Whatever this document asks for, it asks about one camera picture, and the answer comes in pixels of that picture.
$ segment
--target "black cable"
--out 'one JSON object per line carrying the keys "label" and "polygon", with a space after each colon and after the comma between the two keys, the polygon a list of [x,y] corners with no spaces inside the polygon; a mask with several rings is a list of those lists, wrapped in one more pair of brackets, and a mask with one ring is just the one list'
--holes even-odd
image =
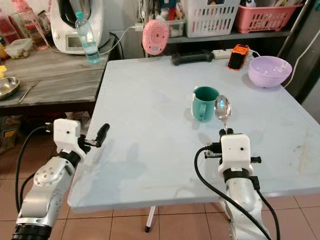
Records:
{"label": "black cable", "polygon": [[22,156],[24,154],[26,145],[29,142],[29,139],[31,138],[32,134],[34,134],[35,132],[37,132],[38,130],[41,130],[41,129],[46,129],[46,127],[45,126],[37,127],[36,129],[32,130],[32,132],[29,133],[29,135],[26,137],[26,139],[25,139],[25,141],[24,141],[24,143],[23,143],[23,145],[21,147],[21,150],[20,150],[20,153],[19,153],[19,156],[18,156],[18,161],[17,161],[17,164],[16,164],[16,171],[15,171],[15,189],[14,189],[15,207],[16,207],[16,210],[17,210],[18,213],[20,212],[19,189],[18,188],[19,188],[19,173],[20,173],[20,165],[21,165]]}
{"label": "black cable", "polygon": [[24,201],[24,190],[25,190],[25,187],[27,185],[27,183],[34,178],[36,173],[33,173],[31,174],[27,179],[24,180],[22,186],[21,186],[21,189],[20,189],[20,196],[19,196],[19,199],[20,199],[20,209],[22,207],[22,203]]}
{"label": "black cable", "polygon": [[264,204],[268,207],[268,209],[270,210],[273,219],[274,219],[274,224],[275,224],[275,229],[276,229],[276,239],[280,240],[281,239],[281,234],[280,234],[280,226],[279,226],[279,221],[278,221],[278,217],[277,214],[275,212],[275,210],[272,208],[272,206],[269,204],[269,202],[265,199],[265,197],[261,194],[260,190],[256,190],[256,192],[258,193],[258,195],[260,196],[260,198],[262,199],[262,201],[264,202]]}
{"label": "black cable", "polygon": [[[111,35],[113,35],[117,41],[119,41],[119,37],[117,35],[115,35],[113,32],[110,32]],[[122,53],[122,59],[125,59],[125,55],[124,55],[124,48],[122,47],[122,43],[121,41],[119,41],[120,47],[121,47],[121,53]]]}
{"label": "black cable", "polygon": [[199,169],[198,169],[198,157],[200,155],[200,153],[202,151],[208,150],[208,147],[202,147],[200,148],[194,157],[194,169],[195,172],[197,174],[197,176],[199,177],[199,179],[201,180],[201,182],[203,182],[204,185],[206,185],[210,190],[214,191],[216,194],[218,194],[220,197],[222,197],[223,199],[225,199],[226,201],[228,201],[229,203],[231,203],[236,209],[238,209],[241,213],[243,213],[248,219],[250,219],[254,225],[256,225],[256,227],[263,233],[263,235],[268,239],[268,240],[272,240],[272,238],[269,236],[269,234],[267,233],[267,231],[264,229],[264,227],[261,226],[261,224],[253,217],[251,216],[250,213],[248,213],[242,206],[240,206],[238,203],[236,203],[234,200],[232,200],[230,197],[228,197],[227,195],[225,195],[223,192],[219,191],[217,188],[215,188],[214,186],[212,186],[210,183],[208,183],[200,174]]}

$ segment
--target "water bottle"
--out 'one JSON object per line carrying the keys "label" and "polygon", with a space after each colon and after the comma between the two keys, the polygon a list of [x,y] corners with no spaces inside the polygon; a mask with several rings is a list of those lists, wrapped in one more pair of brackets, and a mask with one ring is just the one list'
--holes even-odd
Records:
{"label": "water bottle", "polygon": [[100,61],[100,55],[90,23],[84,18],[84,14],[81,11],[76,12],[75,15],[77,18],[75,28],[78,32],[86,58],[90,63],[98,63]]}

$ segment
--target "power strip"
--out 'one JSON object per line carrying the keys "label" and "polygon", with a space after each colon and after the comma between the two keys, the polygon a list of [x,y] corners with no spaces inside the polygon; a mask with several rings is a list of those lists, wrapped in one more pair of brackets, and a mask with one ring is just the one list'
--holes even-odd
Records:
{"label": "power strip", "polygon": [[231,56],[233,48],[230,49],[220,49],[220,50],[213,50],[213,58],[214,59],[229,59]]}

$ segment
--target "table leg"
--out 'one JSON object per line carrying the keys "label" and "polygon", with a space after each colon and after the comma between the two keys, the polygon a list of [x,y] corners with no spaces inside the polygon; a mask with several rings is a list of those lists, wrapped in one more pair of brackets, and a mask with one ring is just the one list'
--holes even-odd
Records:
{"label": "table leg", "polygon": [[156,206],[152,206],[152,207],[150,208],[148,220],[146,221],[146,225],[145,225],[145,228],[144,228],[144,231],[145,231],[146,233],[149,233],[149,232],[150,232],[151,223],[152,223],[152,218],[154,217],[154,214],[155,214],[155,209],[156,209]]}

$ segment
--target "pink bottle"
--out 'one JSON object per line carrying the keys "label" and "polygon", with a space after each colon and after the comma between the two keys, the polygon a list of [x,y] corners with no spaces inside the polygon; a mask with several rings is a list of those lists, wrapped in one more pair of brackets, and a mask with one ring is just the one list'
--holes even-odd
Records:
{"label": "pink bottle", "polygon": [[6,44],[10,44],[13,41],[20,39],[18,32],[12,25],[8,16],[1,15],[0,9],[0,35],[4,38]]}
{"label": "pink bottle", "polygon": [[47,49],[49,45],[41,25],[39,24],[32,8],[26,3],[26,0],[11,0],[11,2],[16,11],[19,13],[19,16],[25,28],[28,30],[36,48],[38,50]]}

